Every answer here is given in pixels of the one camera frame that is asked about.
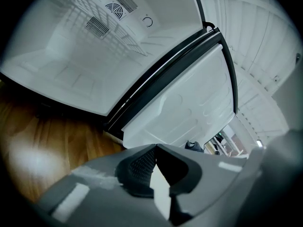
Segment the white wire rack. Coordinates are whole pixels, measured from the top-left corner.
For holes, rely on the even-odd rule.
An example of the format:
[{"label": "white wire rack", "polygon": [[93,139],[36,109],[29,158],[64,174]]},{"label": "white wire rack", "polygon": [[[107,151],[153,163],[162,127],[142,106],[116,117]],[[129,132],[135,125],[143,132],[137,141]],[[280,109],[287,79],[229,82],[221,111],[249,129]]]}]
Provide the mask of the white wire rack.
[{"label": "white wire rack", "polygon": [[105,24],[110,30],[112,30],[116,36],[126,45],[129,49],[147,55],[146,52],[141,48],[139,43],[132,38],[119,24],[119,22],[113,18],[110,12],[107,12],[97,1],[94,0],[71,0],[75,5],[79,6],[86,13],[95,16],[103,24]]}]

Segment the open refrigerator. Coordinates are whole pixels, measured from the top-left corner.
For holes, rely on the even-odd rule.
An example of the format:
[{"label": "open refrigerator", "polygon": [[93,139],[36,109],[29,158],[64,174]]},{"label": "open refrigerator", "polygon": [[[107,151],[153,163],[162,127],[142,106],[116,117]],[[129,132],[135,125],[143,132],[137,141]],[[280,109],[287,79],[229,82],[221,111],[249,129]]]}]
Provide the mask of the open refrigerator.
[{"label": "open refrigerator", "polygon": [[126,148],[203,145],[237,113],[231,55],[200,0],[35,0],[0,73],[100,116]]}]

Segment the round fan vent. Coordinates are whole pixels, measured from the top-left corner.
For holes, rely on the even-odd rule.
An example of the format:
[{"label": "round fan vent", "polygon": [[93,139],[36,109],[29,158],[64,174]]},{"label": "round fan vent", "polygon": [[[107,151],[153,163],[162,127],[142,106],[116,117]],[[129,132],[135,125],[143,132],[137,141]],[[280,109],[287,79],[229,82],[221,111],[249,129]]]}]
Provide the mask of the round fan vent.
[{"label": "round fan vent", "polygon": [[119,4],[109,3],[105,5],[105,7],[107,7],[113,14],[115,14],[118,19],[122,17],[123,8]]}]

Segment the air vent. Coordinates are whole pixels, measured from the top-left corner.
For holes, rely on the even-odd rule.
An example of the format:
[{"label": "air vent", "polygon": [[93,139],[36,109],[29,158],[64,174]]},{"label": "air vent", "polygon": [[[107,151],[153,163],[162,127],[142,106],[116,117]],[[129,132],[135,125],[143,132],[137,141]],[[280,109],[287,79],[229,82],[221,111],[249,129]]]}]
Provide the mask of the air vent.
[{"label": "air vent", "polygon": [[101,39],[109,33],[109,28],[96,17],[92,17],[89,22],[87,22],[86,28]]},{"label": "air vent", "polygon": [[122,18],[123,8],[119,4],[109,3],[105,5],[105,7],[107,7],[113,14],[115,14],[118,19]]},{"label": "air vent", "polygon": [[131,13],[134,11],[138,5],[133,0],[117,0],[127,12]]}]

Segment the white corrugated ceiling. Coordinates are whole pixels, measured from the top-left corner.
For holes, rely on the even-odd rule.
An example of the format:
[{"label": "white corrugated ceiling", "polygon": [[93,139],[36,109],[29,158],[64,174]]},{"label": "white corrugated ceiling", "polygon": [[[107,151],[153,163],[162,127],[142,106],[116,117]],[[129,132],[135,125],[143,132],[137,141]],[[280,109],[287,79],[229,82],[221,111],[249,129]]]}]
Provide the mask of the white corrugated ceiling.
[{"label": "white corrugated ceiling", "polygon": [[295,68],[302,43],[276,0],[201,0],[206,21],[217,26],[236,69],[238,118],[254,140],[267,144],[288,130],[272,95]]}]

